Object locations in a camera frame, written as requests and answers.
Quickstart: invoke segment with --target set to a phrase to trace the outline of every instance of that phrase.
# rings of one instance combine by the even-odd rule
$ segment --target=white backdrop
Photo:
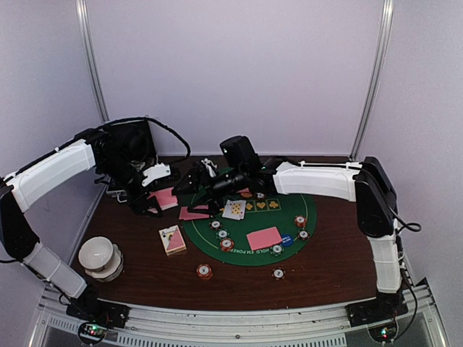
[[[110,118],[150,114],[197,154],[236,134],[259,153],[349,153],[381,11],[371,0],[88,1]],[[162,153],[183,153],[155,135]]]

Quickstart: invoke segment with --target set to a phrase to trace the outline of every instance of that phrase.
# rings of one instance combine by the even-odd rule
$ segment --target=white wall
[[[391,42],[361,154],[399,195],[415,279],[426,276],[452,346],[463,327],[463,2],[396,1]]]
[[[259,153],[347,154],[382,1],[89,0],[112,119],[149,113],[193,153],[236,134]],[[163,132],[164,154],[183,147]]]
[[[99,123],[74,0],[0,2],[0,175],[4,176]],[[68,260],[99,188],[74,177],[26,214]],[[0,259],[7,259],[0,246]],[[19,265],[0,265],[0,344],[23,346],[42,292]]]

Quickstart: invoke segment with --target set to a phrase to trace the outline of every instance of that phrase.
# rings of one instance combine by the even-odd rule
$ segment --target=metal frame
[[[434,298],[427,285],[414,288],[418,312],[425,317],[435,347],[447,347],[445,332]],[[41,315],[29,346],[41,346],[47,327],[75,333],[80,321],[65,314],[59,293],[47,287],[39,309]],[[415,308],[411,293],[404,291],[410,317]],[[220,312],[163,309],[128,304],[125,329],[111,330],[105,339],[117,346],[345,346],[345,334],[366,326],[350,327],[345,306],[349,303],[301,309]]]
[[[394,14],[394,0],[384,0],[383,3],[383,16],[381,18],[381,26],[379,29],[378,45],[376,47],[375,63],[373,65],[373,72],[371,74],[370,85],[368,87],[367,97],[363,106],[362,118],[360,119],[359,128],[355,137],[352,151],[350,153],[351,160],[357,160],[360,146],[362,145],[363,138],[370,120],[371,112],[375,103],[376,94],[378,92],[379,78],[381,70],[383,69],[384,60],[389,44],[389,37],[391,35],[392,17]]]
[[[85,55],[87,56],[88,69],[92,79],[93,94],[95,96],[96,105],[100,114],[102,123],[109,121],[108,110],[101,89],[100,77],[96,67],[95,52],[93,50],[92,35],[90,32],[90,23],[88,21],[87,0],[76,0],[77,17],[79,19],[80,31],[85,47]]]

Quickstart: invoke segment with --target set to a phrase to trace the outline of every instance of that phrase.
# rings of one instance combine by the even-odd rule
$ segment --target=metal pole
[[[383,17],[381,19],[381,26],[378,36],[378,45],[376,47],[375,63],[373,65],[373,72],[371,74],[370,86],[368,87],[365,105],[363,106],[362,118],[360,119],[359,128],[355,137],[354,145],[350,153],[352,160],[357,160],[360,146],[362,145],[363,138],[370,120],[371,112],[375,103],[376,94],[378,92],[379,77],[384,65],[384,59],[389,44],[389,36],[391,35],[392,17],[394,13],[394,0],[384,0],[383,3]]]
[[[93,94],[95,96],[101,122],[105,123],[109,121],[109,116],[103,97],[103,91],[101,89],[100,77],[98,76],[98,70],[96,68],[95,52],[93,51],[92,35],[90,33],[90,24],[88,22],[87,1],[76,0],[76,5],[80,31],[82,33],[85,54],[87,56],[88,69],[90,70],[90,77],[92,80]]]

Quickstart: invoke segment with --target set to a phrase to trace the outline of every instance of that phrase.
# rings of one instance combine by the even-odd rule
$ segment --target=blue poker chip
[[[281,244],[283,245],[283,247],[292,246],[292,244],[294,243],[294,239],[292,238],[291,235],[288,235],[288,234],[281,235],[281,239],[283,240],[283,241],[281,242]]]

